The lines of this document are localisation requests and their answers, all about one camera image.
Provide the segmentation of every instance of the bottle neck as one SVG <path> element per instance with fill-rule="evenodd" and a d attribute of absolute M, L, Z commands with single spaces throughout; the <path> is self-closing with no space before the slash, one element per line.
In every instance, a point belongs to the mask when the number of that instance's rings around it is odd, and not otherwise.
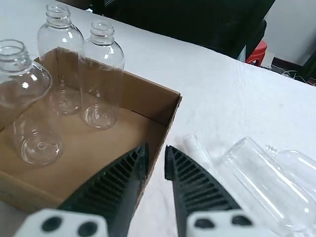
<path fill-rule="evenodd" d="M 111 45 L 114 43 L 114 29 L 106 21 L 94 21 L 91 24 L 90 40 L 96 45 Z"/>
<path fill-rule="evenodd" d="M 32 65 L 25 45 L 14 39 L 0 41 L 0 71 L 6 74 L 27 72 Z"/>
<path fill-rule="evenodd" d="M 66 6 L 49 4 L 46 7 L 47 23 L 56 28 L 69 27 L 71 25 L 70 11 Z"/>

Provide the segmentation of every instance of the cable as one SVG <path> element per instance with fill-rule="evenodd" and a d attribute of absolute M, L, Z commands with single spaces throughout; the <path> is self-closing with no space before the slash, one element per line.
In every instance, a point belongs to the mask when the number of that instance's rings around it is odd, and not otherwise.
<path fill-rule="evenodd" d="M 307 81 L 305 81 L 305 79 L 302 78 L 301 76 L 295 76 L 295 78 L 301 78 L 306 84 L 312 85 L 312 84 L 308 83 Z"/>

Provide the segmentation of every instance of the cardboard box wall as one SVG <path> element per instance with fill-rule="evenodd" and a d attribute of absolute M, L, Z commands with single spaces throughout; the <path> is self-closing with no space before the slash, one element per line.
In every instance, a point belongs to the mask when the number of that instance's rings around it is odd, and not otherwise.
<path fill-rule="evenodd" d="M 75 59 L 74 54 L 57 48 L 46 55 L 45 66 L 56 82 L 75 70 Z M 91 76 L 106 75 L 93 70 Z M 3 129 L 0 199 L 26 212 L 56 208 L 93 174 L 143 141 L 149 145 L 151 174 L 181 96 L 128 72 L 124 72 L 123 81 L 120 117 L 114 127 L 96 131 L 86 126 L 79 114 L 62 116 L 65 150 L 52 165 L 35 167 L 22 161 L 8 138 L 10 130 Z"/>

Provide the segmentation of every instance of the white tablecloth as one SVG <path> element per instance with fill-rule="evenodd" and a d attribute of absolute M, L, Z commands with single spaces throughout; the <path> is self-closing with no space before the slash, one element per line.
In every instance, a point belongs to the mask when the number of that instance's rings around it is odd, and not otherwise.
<path fill-rule="evenodd" d="M 36 58 L 37 31 L 45 22 L 48 2 L 1 1 L 0 39 L 23 41 Z M 73 7 L 70 11 L 85 39 L 91 22 L 103 19 Z M 125 53 L 125 69 L 183 96 L 166 144 L 176 146 L 183 135 L 193 133 L 210 155 L 217 157 L 242 137 L 250 136 L 261 146 L 270 144 L 316 157 L 314 87 L 200 46 L 110 21 Z M 164 179 L 163 153 L 131 222 L 130 237 L 177 236 L 172 183 Z M 1 236 L 12 236 L 25 217 L 1 202 Z"/>

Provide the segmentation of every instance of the black chair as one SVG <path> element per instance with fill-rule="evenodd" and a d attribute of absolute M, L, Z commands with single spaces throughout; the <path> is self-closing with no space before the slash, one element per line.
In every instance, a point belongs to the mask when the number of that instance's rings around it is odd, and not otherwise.
<path fill-rule="evenodd" d="M 264 35 L 275 0 L 93 0 L 93 12 L 237 58 Z"/>

